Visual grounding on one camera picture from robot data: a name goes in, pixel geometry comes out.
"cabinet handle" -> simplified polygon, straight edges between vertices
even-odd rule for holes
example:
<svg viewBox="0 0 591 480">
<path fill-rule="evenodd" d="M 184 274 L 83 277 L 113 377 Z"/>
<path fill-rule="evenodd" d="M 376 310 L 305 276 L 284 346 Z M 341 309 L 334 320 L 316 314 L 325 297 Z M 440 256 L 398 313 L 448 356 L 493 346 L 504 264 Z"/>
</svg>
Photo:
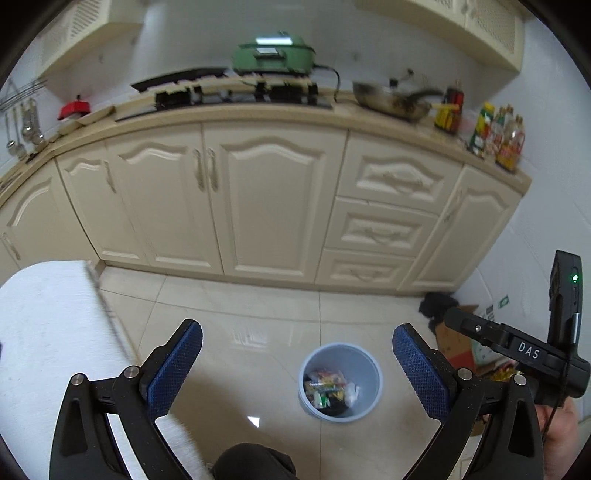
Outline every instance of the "cabinet handle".
<svg viewBox="0 0 591 480">
<path fill-rule="evenodd" d="M 396 176 L 390 171 L 382 173 L 382 177 L 385 178 L 386 180 L 397 181 L 399 183 L 406 183 L 406 184 L 408 184 L 412 187 L 416 187 L 418 189 L 422 189 L 425 186 L 425 184 L 423 183 L 423 181 L 421 179 L 401 180 L 401 179 L 396 178 Z"/>
<path fill-rule="evenodd" d="M 205 180 L 203 178 L 203 164 L 201 163 L 201 152 L 197 149 L 193 150 L 195 159 L 197 160 L 197 171 L 195 172 L 195 178 L 197 179 L 197 185 L 199 190 L 205 192 Z"/>
<path fill-rule="evenodd" d="M 107 171 L 107 183 L 113 193 L 117 193 L 117 189 L 115 188 L 115 184 L 113 183 L 113 177 L 111 176 L 111 168 L 109 167 L 109 163 L 107 161 L 103 162 L 105 164 L 105 170 Z"/>
<path fill-rule="evenodd" d="M 399 239 L 402 236 L 402 234 L 400 232 L 378 233 L 378 232 L 374 231 L 372 228 L 366 228 L 364 231 L 365 231 L 365 235 L 370 237 L 376 243 L 379 243 L 382 245 L 386 245 L 388 242 L 391 242 L 392 240 L 395 240 L 395 239 Z"/>
<path fill-rule="evenodd" d="M 456 198 L 453 201 L 453 205 L 449 209 L 449 212 L 443 217 L 444 223 L 449 223 L 456 216 L 456 213 L 460 209 L 462 202 L 464 201 L 464 190 L 459 189 L 456 193 Z"/>
<path fill-rule="evenodd" d="M 216 153 L 212 148 L 207 149 L 207 156 L 209 157 L 211 167 L 209 168 L 209 181 L 212 184 L 212 189 L 217 192 L 219 187 L 217 183 L 217 165 L 216 165 Z"/>
<path fill-rule="evenodd" d="M 10 250 L 12 250 L 12 253 L 16 257 L 16 259 L 20 261 L 21 254 L 18 253 L 17 248 L 12 244 L 12 242 L 8 238 L 8 235 L 7 234 L 5 234 L 5 233 L 2 234 L 2 240 L 4 241 L 4 244 L 7 245 Z"/>
<path fill-rule="evenodd" d="M 354 277 L 357 277 L 358 279 L 360 279 L 361 281 L 364 281 L 364 282 L 371 282 L 381 276 L 380 272 L 377 272 L 377 271 L 372 273 L 371 275 L 362 275 L 361 273 L 359 273 L 357 270 L 354 270 L 353 268 L 351 269 L 351 275 L 353 275 Z"/>
</svg>

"countertop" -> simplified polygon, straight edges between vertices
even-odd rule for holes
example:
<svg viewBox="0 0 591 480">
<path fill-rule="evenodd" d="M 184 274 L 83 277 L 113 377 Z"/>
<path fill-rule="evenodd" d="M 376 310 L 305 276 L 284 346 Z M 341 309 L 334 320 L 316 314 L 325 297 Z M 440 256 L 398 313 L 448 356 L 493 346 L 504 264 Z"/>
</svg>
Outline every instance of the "countertop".
<svg viewBox="0 0 591 480">
<path fill-rule="evenodd" d="M 14 165 L 0 179 L 0 206 L 15 192 L 26 179 L 35 173 L 42 165 L 58 155 L 66 153 L 84 145 L 105 140 L 117 135 L 145 130 L 148 128 L 164 127 L 197 122 L 228 122 L 228 121 L 280 121 L 292 124 L 321 125 L 348 129 L 352 132 L 374 135 L 377 137 L 400 140 L 416 147 L 430 150 L 447 158 L 477 168 L 490 176 L 500 180 L 524 195 L 531 178 L 525 173 L 517 171 L 509 174 L 498 167 L 493 159 L 481 160 L 466 151 L 463 144 L 423 122 L 412 125 L 381 113 L 372 112 L 360 107 L 350 96 L 344 95 L 344 100 L 334 105 L 334 109 L 312 108 L 300 105 L 278 104 L 223 104 L 212 106 L 192 106 L 149 113 L 136 118 L 116 122 L 116 116 L 137 107 L 138 104 L 149 104 L 149 96 L 140 96 L 136 100 L 116 107 L 114 113 L 94 124 L 81 127 L 74 132 L 50 143 L 28 164 Z"/>
</svg>

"black pants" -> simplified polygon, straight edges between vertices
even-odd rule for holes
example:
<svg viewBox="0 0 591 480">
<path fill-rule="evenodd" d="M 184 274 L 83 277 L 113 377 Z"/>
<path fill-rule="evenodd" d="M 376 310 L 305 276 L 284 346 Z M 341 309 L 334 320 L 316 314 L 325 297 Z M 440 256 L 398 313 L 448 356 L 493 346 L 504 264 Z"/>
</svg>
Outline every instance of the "black pants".
<svg viewBox="0 0 591 480">
<path fill-rule="evenodd" d="M 295 472 L 288 455 L 254 443 L 229 448 L 212 470 L 216 480 L 297 480 Z"/>
</svg>

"tile floor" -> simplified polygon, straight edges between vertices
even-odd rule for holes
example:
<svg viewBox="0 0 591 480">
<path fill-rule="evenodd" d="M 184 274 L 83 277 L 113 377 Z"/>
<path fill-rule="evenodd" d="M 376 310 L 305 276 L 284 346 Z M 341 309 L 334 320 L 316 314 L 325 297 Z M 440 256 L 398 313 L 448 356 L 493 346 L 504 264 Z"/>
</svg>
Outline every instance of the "tile floor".
<svg viewBox="0 0 591 480">
<path fill-rule="evenodd" d="M 428 418 L 392 354 L 392 331 L 410 322 L 431 346 L 419 299 L 266 288 L 107 267 L 101 289 L 143 361 L 185 319 L 204 345 L 173 405 L 206 462 L 240 442 L 291 456 L 300 480 L 402 478 L 439 423 Z M 298 402 L 301 363 L 319 345 L 368 350 L 384 375 L 374 411 L 350 424 L 321 422 Z M 259 419 L 256 427 L 248 417 Z M 450 478 L 459 478 L 462 459 Z"/>
</svg>

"frying pan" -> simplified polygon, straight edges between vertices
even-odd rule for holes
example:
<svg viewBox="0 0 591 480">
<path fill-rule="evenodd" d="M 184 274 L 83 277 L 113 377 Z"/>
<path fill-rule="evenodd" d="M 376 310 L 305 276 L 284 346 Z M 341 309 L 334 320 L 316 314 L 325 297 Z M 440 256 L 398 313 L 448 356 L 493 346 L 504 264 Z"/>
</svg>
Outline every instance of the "frying pan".
<svg viewBox="0 0 591 480">
<path fill-rule="evenodd" d="M 409 122 L 418 122 L 432 108 L 459 109 L 457 105 L 452 103 L 429 103 L 424 100 L 427 96 L 443 96 L 443 92 L 436 88 L 425 88 L 413 93 L 402 93 L 397 89 L 373 83 L 353 82 L 353 94 L 361 106 Z"/>
</svg>

